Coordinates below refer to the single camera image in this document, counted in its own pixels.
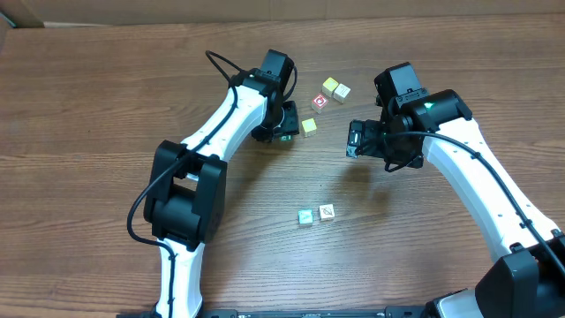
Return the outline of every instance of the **wooden table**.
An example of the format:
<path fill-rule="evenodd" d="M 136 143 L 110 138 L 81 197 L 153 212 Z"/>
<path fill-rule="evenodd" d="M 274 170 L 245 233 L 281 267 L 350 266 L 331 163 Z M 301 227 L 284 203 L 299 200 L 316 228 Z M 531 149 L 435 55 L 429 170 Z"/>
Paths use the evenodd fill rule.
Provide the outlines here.
<path fill-rule="evenodd" d="M 565 225 L 565 15 L 13 30 L 0 56 L 0 316 L 150 308 L 159 254 L 129 238 L 125 216 L 155 148 L 222 102 L 206 49 L 252 68 L 270 48 L 296 61 L 299 116 L 319 131 L 236 152 L 205 253 L 207 308 L 421 304 L 490 268 L 432 165 L 388 174 L 345 157 L 349 122 L 380 115 L 373 78 L 404 61 L 432 92 L 463 97 L 510 175 Z M 352 91 L 318 115 L 310 101 L 328 76 Z M 298 228 L 299 209 L 325 203 L 334 222 Z M 140 211 L 134 223 L 150 236 Z"/>

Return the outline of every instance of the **pink cube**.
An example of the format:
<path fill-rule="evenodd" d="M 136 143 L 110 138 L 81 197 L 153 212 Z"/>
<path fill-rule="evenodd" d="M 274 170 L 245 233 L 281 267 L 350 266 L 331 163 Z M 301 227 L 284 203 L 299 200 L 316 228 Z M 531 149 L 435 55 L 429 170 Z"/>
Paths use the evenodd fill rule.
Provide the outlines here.
<path fill-rule="evenodd" d="M 314 99 L 312 99 L 312 109 L 316 110 L 318 114 L 321 114 L 321 110 L 328 105 L 328 99 L 322 94 L 317 94 Z"/>

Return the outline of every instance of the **small cube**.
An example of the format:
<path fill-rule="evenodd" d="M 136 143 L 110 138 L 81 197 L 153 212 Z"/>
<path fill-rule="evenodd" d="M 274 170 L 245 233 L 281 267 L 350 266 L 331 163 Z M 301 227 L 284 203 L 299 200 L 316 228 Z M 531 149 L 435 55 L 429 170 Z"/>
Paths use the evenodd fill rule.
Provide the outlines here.
<path fill-rule="evenodd" d="M 331 97 L 338 85 L 339 83 L 337 82 L 337 80 L 328 78 L 321 86 L 321 92 L 324 93 L 327 97 Z"/>
<path fill-rule="evenodd" d="M 351 88 L 346 87 L 344 84 L 340 84 L 334 91 L 334 98 L 340 102 L 340 103 L 344 103 L 345 102 L 345 98 L 347 98 L 347 95 L 350 93 Z"/>
<path fill-rule="evenodd" d="M 304 128 L 304 136 L 310 137 L 316 134 L 316 123 L 314 122 L 314 118 L 310 118 L 304 120 L 302 122 L 302 127 Z"/>
<path fill-rule="evenodd" d="M 320 220 L 321 221 L 333 221 L 335 217 L 334 205 L 326 204 L 320 206 Z"/>
<path fill-rule="evenodd" d="M 300 225 L 312 225 L 314 222 L 314 215 L 310 209 L 298 211 L 298 223 Z"/>
<path fill-rule="evenodd" d="M 312 109 L 316 110 L 318 114 L 321 114 L 321 110 L 328 105 L 328 102 L 328 99 L 324 97 L 324 95 L 318 94 L 312 99 Z"/>

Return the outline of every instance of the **wood grain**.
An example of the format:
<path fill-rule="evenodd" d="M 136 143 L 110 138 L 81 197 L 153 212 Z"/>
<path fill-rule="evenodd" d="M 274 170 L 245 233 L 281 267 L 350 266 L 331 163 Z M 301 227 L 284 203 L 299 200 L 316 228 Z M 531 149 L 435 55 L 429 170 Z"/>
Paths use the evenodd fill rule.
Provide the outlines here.
<path fill-rule="evenodd" d="M 125 216 L 154 150 L 223 100 L 204 50 L 252 68 L 270 48 L 296 61 L 299 116 L 319 131 L 249 138 L 233 157 L 205 253 L 207 308 L 419 304 L 490 268 L 478 227 L 433 166 L 388 174 L 379 160 L 344 156 L 349 122 L 380 115 L 374 76 L 404 61 L 431 91 L 463 97 L 522 190 L 565 224 L 565 15 L 11 30 L 0 55 L 0 316 L 150 308 L 159 255 L 128 237 Z M 310 101 L 328 76 L 352 91 L 317 115 Z M 324 203 L 334 222 L 298 228 L 299 209 Z M 150 234 L 140 213 L 134 222 Z"/>

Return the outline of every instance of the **yellow cube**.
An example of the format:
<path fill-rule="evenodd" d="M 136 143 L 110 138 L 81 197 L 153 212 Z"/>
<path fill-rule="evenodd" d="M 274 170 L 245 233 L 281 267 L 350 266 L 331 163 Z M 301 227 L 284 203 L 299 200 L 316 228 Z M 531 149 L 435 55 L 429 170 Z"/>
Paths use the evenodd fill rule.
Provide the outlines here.
<path fill-rule="evenodd" d="M 316 123 L 314 118 L 310 118 L 302 121 L 302 128 L 304 128 L 304 136 L 310 137 L 316 134 Z"/>
<path fill-rule="evenodd" d="M 328 97 L 331 97 L 337 86 L 339 86 L 337 80 L 328 78 L 322 85 L 321 92 L 327 95 Z"/>

